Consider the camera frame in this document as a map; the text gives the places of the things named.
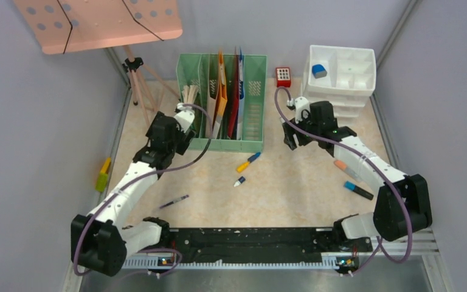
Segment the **green children's book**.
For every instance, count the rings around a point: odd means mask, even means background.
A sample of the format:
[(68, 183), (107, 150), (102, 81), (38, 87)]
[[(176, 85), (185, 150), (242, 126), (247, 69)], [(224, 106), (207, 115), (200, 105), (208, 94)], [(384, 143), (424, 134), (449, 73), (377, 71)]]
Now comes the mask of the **green children's book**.
[[(194, 105), (195, 100), (198, 96), (198, 89), (199, 88), (197, 85), (184, 85), (183, 90), (181, 91), (181, 95), (182, 95), (181, 103)], [(196, 109), (192, 106), (179, 106), (180, 110), (183, 110), (184, 108), (187, 110), (192, 110), (194, 117), (195, 117), (194, 121), (196, 121), (196, 118), (198, 117), (196, 113)]]

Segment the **red translucent file folder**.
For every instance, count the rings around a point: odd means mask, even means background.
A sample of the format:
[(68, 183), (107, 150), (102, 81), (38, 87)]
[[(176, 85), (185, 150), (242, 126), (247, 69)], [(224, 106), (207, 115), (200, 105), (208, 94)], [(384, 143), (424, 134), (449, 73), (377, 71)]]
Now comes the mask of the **red translucent file folder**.
[(238, 112), (238, 54), (235, 54), (235, 57), (233, 59), (232, 63), (232, 90), (231, 90), (231, 105), (230, 105), (230, 111), (229, 111), (229, 120), (228, 120), (228, 128), (227, 128), (227, 137), (229, 139), (234, 138), (234, 128), (235, 128), (235, 122), (237, 118), (237, 112)]

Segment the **green file rack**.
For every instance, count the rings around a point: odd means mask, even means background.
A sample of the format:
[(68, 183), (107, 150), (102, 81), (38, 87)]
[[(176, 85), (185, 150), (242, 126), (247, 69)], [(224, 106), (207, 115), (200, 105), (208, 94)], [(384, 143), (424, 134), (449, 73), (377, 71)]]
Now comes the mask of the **green file rack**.
[[(224, 54), (228, 105), (218, 137), (209, 146), (210, 151), (255, 153), (263, 150), (267, 56), (244, 53), (241, 56), (244, 60), (243, 124), (242, 127), (235, 127), (232, 137), (228, 136), (228, 123), (232, 113), (229, 108), (234, 91), (232, 83), (237, 73), (238, 61), (236, 54)], [(206, 109), (209, 99), (216, 96), (218, 69), (217, 54), (181, 54), (176, 65), (179, 90), (183, 92), (185, 86), (197, 86), (195, 104)]]

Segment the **clear plastic drawer unit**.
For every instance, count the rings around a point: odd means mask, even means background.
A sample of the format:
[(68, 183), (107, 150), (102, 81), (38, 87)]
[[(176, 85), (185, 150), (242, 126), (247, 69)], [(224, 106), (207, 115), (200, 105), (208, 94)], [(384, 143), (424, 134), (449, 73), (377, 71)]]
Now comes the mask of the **clear plastic drawer unit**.
[[(314, 64), (322, 64), (328, 75), (315, 79)], [(341, 125), (354, 125), (376, 87), (373, 49), (311, 45), (303, 70), (300, 95), (311, 103), (329, 101)]]

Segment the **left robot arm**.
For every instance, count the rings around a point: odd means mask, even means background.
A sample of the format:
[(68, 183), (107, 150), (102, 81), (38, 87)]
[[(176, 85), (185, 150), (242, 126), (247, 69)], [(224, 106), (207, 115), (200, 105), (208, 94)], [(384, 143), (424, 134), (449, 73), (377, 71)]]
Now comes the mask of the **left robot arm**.
[(123, 178), (87, 215), (74, 217), (71, 260), (75, 274), (82, 274), (81, 266), (114, 276), (141, 249), (151, 246), (160, 252), (170, 246), (166, 222), (147, 219), (129, 228), (125, 222), (144, 193), (170, 169), (175, 154), (185, 153), (195, 136), (190, 128), (194, 119), (192, 109), (174, 116), (157, 112), (146, 133), (147, 143), (135, 153)]

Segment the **dark pen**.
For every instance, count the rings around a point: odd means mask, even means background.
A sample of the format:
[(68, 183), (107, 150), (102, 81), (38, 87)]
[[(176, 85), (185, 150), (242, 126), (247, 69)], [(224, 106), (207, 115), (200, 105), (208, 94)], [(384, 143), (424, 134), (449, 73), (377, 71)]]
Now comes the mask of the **dark pen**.
[(186, 194), (186, 195), (181, 196), (181, 197), (179, 197), (179, 198), (173, 199), (173, 200), (171, 200), (171, 201), (169, 201), (169, 202), (167, 202), (167, 203), (165, 203), (165, 204), (159, 206), (158, 209), (164, 209), (164, 208), (166, 208), (166, 207), (168, 207), (168, 206), (171, 206), (171, 205), (176, 204), (176, 203), (178, 203), (178, 202), (180, 202), (180, 201), (183, 201), (183, 200), (187, 199), (188, 197), (189, 197), (189, 195)]

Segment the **orange file folder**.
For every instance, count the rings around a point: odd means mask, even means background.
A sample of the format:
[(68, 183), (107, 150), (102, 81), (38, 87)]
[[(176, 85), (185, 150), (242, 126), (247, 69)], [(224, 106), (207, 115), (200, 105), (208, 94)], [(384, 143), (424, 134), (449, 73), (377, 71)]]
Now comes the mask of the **orange file folder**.
[(223, 122), (224, 112), (227, 105), (227, 78), (226, 68), (224, 63), (224, 55), (221, 50), (218, 52), (218, 81), (216, 85), (216, 111), (215, 121), (213, 125), (212, 137), (218, 139), (220, 135), (220, 129)]

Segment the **yellow dropper bottle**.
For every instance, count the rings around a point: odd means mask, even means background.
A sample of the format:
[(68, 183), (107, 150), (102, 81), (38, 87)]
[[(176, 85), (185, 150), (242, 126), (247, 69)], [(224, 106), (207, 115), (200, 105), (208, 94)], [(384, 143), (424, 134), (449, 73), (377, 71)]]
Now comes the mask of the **yellow dropper bottle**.
[(238, 173), (242, 173), (248, 166), (249, 166), (250, 162), (247, 161), (247, 162), (244, 162), (243, 164), (239, 165), (237, 168), (236, 168), (236, 171)]

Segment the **orange capped highlighter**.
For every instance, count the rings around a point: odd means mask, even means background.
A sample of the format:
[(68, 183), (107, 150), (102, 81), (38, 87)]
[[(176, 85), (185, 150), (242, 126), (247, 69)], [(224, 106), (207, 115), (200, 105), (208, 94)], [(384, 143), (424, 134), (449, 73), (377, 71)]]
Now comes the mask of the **orange capped highlighter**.
[(355, 181), (361, 182), (360, 176), (354, 170), (352, 170), (347, 164), (345, 164), (343, 161), (335, 160), (334, 165), (338, 169), (342, 170), (346, 175), (354, 179)]

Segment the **red small box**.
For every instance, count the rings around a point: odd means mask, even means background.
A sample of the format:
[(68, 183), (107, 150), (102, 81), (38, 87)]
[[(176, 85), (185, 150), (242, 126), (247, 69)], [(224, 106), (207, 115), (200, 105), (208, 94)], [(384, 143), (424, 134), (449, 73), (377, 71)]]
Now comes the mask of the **red small box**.
[(290, 88), (292, 84), (290, 68), (289, 67), (276, 67), (275, 82), (276, 82), (276, 87)]

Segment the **blue eraser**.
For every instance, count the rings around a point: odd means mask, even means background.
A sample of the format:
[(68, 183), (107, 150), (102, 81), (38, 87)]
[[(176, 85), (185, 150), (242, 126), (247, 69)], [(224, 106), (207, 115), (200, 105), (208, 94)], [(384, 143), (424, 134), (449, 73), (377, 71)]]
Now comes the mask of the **blue eraser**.
[(328, 75), (326, 68), (322, 64), (312, 65), (311, 73), (315, 79), (324, 78)]

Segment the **teal capped marker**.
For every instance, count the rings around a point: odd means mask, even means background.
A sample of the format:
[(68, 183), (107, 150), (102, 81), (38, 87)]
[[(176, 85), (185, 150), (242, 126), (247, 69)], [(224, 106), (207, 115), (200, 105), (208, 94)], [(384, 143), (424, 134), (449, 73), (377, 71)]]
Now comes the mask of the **teal capped marker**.
[(355, 193), (355, 194), (358, 194), (359, 196), (367, 199), (367, 200), (373, 200), (374, 199), (374, 195), (371, 194), (370, 192), (360, 188), (359, 186), (357, 186), (356, 184), (353, 184), (352, 182), (349, 182), (349, 181), (346, 181), (344, 183), (344, 187), (348, 190), (350, 190), (351, 192)]

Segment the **yellow green clamp tool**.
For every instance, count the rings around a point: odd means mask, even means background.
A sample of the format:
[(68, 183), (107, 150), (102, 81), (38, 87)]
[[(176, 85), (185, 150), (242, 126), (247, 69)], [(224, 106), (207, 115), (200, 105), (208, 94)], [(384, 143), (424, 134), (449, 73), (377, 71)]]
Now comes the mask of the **yellow green clamp tool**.
[(95, 183), (95, 190), (97, 192), (102, 193), (105, 190), (107, 183), (108, 183), (110, 166), (111, 166), (111, 157), (108, 157), (105, 159), (98, 173), (98, 177)]

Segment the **pink perforated lamp panel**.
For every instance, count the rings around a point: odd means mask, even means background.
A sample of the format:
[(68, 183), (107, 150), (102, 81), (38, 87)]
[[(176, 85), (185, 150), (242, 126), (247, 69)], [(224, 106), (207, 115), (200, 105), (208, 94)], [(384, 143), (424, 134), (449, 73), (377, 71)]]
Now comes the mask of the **pink perforated lamp panel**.
[(104, 49), (178, 38), (177, 1), (14, 1), (43, 53)]

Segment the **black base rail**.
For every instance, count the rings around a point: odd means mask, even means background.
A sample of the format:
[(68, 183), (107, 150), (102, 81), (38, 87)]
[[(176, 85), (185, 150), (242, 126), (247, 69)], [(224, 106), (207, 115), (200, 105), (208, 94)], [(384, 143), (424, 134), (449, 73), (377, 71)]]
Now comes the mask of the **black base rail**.
[(179, 228), (156, 246), (131, 256), (125, 267), (177, 269), (333, 269), (355, 271), (373, 252), (368, 237), (343, 240), (332, 228)]

